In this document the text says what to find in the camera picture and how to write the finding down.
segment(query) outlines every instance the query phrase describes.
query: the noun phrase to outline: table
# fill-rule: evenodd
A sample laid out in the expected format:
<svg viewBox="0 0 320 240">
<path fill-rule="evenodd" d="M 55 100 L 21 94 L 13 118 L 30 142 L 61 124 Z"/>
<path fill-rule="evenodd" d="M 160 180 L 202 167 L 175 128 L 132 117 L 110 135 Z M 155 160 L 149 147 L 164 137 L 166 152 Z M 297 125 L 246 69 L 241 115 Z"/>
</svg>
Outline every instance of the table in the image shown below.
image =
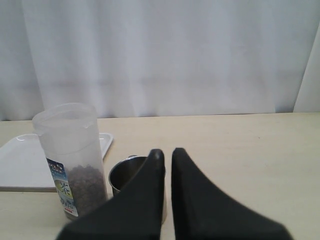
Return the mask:
<svg viewBox="0 0 320 240">
<path fill-rule="evenodd" d="M 114 135 L 106 175 L 129 155 L 160 148 L 166 161 L 167 219 L 174 240 L 171 154 L 184 147 L 216 185 L 253 210 L 286 225 L 295 240 L 320 236 L 320 113 L 104 118 Z M 30 121 L 0 122 L 0 146 L 31 133 Z M 0 239 L 52 240 L 68 222 L 56 193 L 0 192 Z"/>
</svg>

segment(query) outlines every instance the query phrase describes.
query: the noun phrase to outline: white curtain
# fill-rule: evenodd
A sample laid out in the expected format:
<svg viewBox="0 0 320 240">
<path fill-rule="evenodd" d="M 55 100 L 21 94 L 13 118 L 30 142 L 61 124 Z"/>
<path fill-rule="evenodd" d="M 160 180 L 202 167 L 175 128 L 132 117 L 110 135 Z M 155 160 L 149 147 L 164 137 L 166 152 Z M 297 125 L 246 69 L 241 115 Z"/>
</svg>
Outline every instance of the white curtain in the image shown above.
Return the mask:
<svg viewBox="0 0 320 240">
<path fill-rule="evenodd" d="M 0 118 L 292 112 L 319 22 L 319 0 L 1 0 Z"/>
</svg>

